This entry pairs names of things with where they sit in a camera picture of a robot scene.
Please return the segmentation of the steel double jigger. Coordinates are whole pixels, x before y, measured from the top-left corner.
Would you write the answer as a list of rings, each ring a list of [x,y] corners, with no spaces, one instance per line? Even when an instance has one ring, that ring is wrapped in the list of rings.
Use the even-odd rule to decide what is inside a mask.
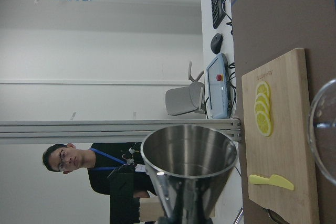
[[[238,149],[216,130],[178,125],[147,136],[141,155],[164,211],[158,223],[209,223]]]

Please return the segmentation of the clear wine glass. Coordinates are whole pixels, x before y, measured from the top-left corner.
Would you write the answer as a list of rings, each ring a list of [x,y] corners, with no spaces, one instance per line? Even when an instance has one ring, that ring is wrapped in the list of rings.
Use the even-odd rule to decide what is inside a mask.
[[[308,143],[320,172],[335,185],[335,79],[312,100],[308,115]]]

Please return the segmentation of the grey office chair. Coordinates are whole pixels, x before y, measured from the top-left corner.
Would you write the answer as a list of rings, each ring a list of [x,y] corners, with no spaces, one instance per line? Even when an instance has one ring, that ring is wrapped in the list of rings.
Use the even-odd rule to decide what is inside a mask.
[[[199,82],[204,71],[201,71],[196,79],[191,75],[192,62],[188,66],[188,79],[191,83],[188,86],[167,90],[165,93],[165,106],[168,115],[178,116],[187,113],[206,113],[205,106],[205,85]]]

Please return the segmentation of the blue teach pendant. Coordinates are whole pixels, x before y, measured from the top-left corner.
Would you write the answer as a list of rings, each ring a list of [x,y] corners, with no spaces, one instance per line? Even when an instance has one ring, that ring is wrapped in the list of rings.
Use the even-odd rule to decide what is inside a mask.
[[[209,109],[212,119],[228,119],[232,99],[228,81],[228,62],[225,54],[218,53],[206,68]]]

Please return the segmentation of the black computer mouse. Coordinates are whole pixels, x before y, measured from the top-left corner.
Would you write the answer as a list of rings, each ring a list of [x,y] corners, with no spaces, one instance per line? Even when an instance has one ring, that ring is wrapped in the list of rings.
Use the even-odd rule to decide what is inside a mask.
[[[211,51],[214,54],[220,53],[222,43],[223,43],[223,35],[221,33],[216,33],[211,40],[211,45],[210,45]]]

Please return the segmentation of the person in black shirt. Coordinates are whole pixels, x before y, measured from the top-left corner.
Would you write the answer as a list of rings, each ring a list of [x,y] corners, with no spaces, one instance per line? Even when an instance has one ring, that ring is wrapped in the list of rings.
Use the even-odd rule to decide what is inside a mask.
[[[133,197],[148,198],[155,189],[144,171],[140,143],[93,143],[87,150],[77,149],[74,144],[55,144],[43,153],[43,164],[51,172],[69,174],[85,168],[91,188],[104,195],[110,194],[108,176],[111,172],[133,174]]]

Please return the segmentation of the lemon slice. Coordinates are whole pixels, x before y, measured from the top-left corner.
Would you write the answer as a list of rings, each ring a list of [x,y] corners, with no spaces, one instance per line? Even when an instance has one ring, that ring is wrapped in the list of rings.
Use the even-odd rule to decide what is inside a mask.
[[[259,133],[264,137],[269,137],[272,133],[272,123],[269,115],[264,111],[257,111],[255,121]]]
[[[266,81],[261,81],[261,82],[257,83],[255,93],[256,93],[256,95],[258,95],[260,93],[263,93],[269,99],[270,98],[269,84]]]
[[[267,108],[270,108],[270,102],[268,97],[264,93],[258,93],[256,95],[256,102],[263,102]]]
[[[256,101],[254,104],[254,114],[258,112],[264,112],[266,115],[270,116],[269,107],[262,101]]]

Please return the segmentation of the bamboo cutting board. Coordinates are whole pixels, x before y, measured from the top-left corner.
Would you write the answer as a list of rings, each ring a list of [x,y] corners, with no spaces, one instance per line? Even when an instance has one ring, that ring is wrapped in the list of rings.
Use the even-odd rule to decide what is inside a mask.
[[[263,136],[255,120],[257,85],[270,87],[272,133]],[[248,184],[248,197],[288,223],[318,223],[316,172],[307,141],[309,93],[304,49],[296,48],[242,76],[248,175],[279,175],[293,183],[288,190]]]

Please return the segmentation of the yellow plastic knife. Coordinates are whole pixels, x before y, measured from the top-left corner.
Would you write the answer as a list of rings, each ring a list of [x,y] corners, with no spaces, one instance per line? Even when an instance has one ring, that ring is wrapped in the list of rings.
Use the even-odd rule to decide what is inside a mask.
[[[285,188],[287,190],[294,191],[295,186],[292,182],[290,182],[288,179],[272,174],[270,177],[263,177],[256,174],[249,175],[249,182],[254,185],[272,185],[277,186],[281,188]]]

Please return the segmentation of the aluminium frame post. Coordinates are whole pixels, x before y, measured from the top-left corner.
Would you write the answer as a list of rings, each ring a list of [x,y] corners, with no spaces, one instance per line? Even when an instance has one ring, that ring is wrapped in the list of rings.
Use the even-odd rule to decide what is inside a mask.
[[[140,142],[159,129],[194,125],[217,130],[240,142],[239,119],[114,121],[2,121],[1,144]]]

